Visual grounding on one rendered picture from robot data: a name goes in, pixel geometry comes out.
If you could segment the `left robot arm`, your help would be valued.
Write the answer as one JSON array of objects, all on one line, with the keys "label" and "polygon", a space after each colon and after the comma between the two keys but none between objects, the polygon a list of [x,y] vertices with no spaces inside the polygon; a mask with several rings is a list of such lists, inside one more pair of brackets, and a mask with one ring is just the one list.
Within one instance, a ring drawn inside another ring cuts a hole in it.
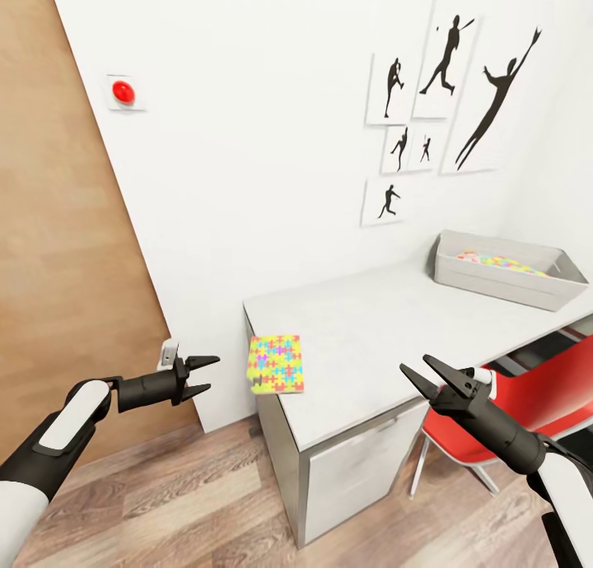
[{"label": "left robot arm", "polygon": [[157,372],[138,378],[91,379],[69,391],[61,411],[51,413],[0,465],[0,568],[12,568],[39,519],[108,414],[111,389],[118,411],[170,399],[172,406],[206,392],[212,384],[187,386],[191,370],[220,361],[218,356],[177,356],[179,340],[161,348]]}]

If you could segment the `jigsaw puzzle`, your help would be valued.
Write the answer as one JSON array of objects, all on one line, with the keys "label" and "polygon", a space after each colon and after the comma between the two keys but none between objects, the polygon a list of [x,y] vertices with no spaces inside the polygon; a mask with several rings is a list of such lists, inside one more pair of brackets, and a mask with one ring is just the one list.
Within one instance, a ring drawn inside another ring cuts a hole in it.
[{"label": "jigsaw puzzle", "polygon": [[304,393],[300,335],[252,337],[247,378],[263,376],[255,394]]},{"label": "jigsaw puzzle", "polygon": [[503,258],[503,256],[497,256],[494,259],[489,259],[488,261],[485,261],[485,264],[500,266],[500,268],[516,269],[517,271],[531,272],[531,274],[540,274],[540,272],[536,271],[535,269],[528,268],[527,266],[523,266],[523,264],[520,263],[515,263],[515,261]]}]

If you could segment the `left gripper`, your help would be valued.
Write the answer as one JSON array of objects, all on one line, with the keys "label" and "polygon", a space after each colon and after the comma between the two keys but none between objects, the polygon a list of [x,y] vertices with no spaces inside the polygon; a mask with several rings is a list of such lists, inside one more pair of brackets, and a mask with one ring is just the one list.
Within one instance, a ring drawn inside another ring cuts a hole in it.
[{"label": "left gripper", "polygon": [[170,399],[172,406],[178,406],[183,401],[206,392],[212,384],[187,386],[187,378],[191,370],[212,365],[220,361],[218,356],[188,356],[175,358],[171,370],[157,371],[149,375],[142,375],[142,405],[144,407]]}]

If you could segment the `board game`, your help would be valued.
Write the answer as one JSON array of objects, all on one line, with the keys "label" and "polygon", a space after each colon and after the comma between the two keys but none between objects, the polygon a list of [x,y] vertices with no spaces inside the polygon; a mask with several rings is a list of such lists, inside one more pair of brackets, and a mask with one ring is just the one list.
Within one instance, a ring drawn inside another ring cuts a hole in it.
[{"label": "board game", "polygon": [[460,258],[460,259],[466,259],[466,260],[470,260],[470,261],[479,262],[479,263],[485,263],[485,261],[492,259],[492,257],[489,257],[485,254],[477,253],[477,252],[475,252],[473,250],[469,250],[469,249],[464,251],[463,253],[457,255],[456,257]]}]

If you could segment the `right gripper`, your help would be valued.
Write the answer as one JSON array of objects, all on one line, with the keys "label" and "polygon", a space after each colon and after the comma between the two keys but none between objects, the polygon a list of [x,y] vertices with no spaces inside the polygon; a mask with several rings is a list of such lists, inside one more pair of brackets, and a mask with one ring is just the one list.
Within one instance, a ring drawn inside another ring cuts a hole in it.
[{"label": "right gripper", "polygon": [[406,364],[401,363],[399,369],[427,398],[433,411],[451,417],[494,454],[514,441],[518,422],[489,400],[492,390],[485,383],[428,353],[423,360],[446,382],[440,393],[437,385]]}]

